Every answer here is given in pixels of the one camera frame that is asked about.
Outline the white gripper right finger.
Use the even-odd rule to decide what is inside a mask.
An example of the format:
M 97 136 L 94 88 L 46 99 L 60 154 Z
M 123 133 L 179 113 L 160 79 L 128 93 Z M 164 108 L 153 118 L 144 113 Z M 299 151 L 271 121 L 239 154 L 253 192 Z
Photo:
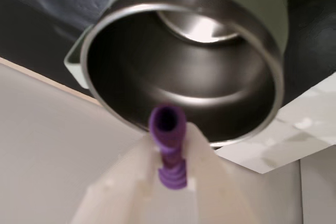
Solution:
M 187 124 L 184 156 L 198 223 L 252 223 L 252 210 L 244 194 L 193 123 Z

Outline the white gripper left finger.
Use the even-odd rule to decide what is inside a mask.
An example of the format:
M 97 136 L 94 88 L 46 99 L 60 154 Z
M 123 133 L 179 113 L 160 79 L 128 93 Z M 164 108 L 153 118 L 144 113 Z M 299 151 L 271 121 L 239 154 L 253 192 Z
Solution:
M 154 141 L 146 134 L 87 188 L 71 223 L 143 223 L 159 164 Z

